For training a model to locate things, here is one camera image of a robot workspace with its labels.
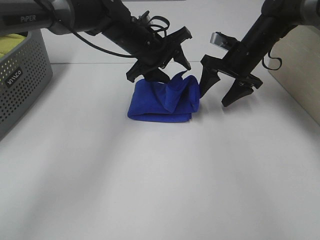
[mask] black cable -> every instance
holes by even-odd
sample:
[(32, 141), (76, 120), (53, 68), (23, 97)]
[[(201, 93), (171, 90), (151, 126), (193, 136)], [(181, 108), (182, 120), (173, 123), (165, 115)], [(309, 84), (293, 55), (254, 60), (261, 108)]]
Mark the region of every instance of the black cable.
[(132, 54), (132, 55), (126, 55), (126, 54), (121, 54), (121, 53), (117, 53), (117, 52), (113, 52), (113, 51), (110, 51), (110, 50), (107, 50), (107, 49), (104, 49), (102, 47), (99, 47), (95, 44), (93, 44), (92, 42), (88, 41), (87, 39), (85, 39), (83, 36), (81, 36), (80, 34), (78, 34), (76, 31), (74, 31), (70, 26), (68, 26), (67, 24), (65, 24), (61, 19), (59, 19), (56, 14), (55, 14), (55, 11), (52, 9), (48, 9), (42, 2), (41, 0), (34, 0), (34, 2), (36, 4), (38, 4), (44, 11), (46, 11), (47, 14), (49, 14), (51, 16), (51, 18), (53, 18), (55, 21), (57, 21), (59, 24), (61, 24), (63, 27), (65, 27), (68, 31), (70, 31), (73, 35), (75, 35), (78, 39), (80, 39), (81, 41), (83, 41), (84, 43), (86, 43), (87, 45), (89, 45), (90, 47), (94, 48), (94, 49), (97, 49), (101, 52), (104, 52), (106, 54), (110, 54), (110, 55), (113, 55), (113, 56), (117, 56), (117, 57), (121, 57), (121, 58), (139, 58), (139, 57), (144, 57), (144, 56), (148, 56), (148, 55), (151, 55), (151, 54), (154, 54), (154, 53), (158, 53), (158, 52), (161, 52), (163, 51), (166, 46), (167, 46), (167, 30), (170, 26), (170, 22), (162, 17), (162, 16), (154, 16), (153, 18), (151, 18), (151, 20), (149, 21), (149, 23), (152, 21), (152, 20), (160, 20), (162, 22), (164, 22), (165, 24), (167, 24), (166, 27), (163, 27), (161, 25), (156, 25), (156, 24), (151, 24), (149, 25), (149, 27), (158, 27), (159, 29), (158, 30), (154, 30), (154, 33), (159, 33), (159, 32), (164, 32), (164, 38), (163, 38), (163, 44), (161, 46), (161, 48), (159, 49), (156, 49), (156, 50), (153, 50), (153, 51), (149, 51), (149, 52), (146, 52), (146, 53), (136, 53), (136, 54)]
[(278, 68), (275, 68), (275, 69), (270, 68), (270, 67), (267, 67), (267, 65), (265, 64), (265, 58), (262, 59), (262, 66), (263, 66), (264, 68), (268, 69), (268, 70), (278, 71), (278, 70), (282, 67), (282, 63), (283, 63), (282, 59), (281, 59), (280, 57), (272, 57), (272, 56), (271, 56), (271, 50), (268, 52), (268, 57), (269, 57), (270, 59), (277, 59), (277, 60), (280, 62), (280, 66), (279, 66)]

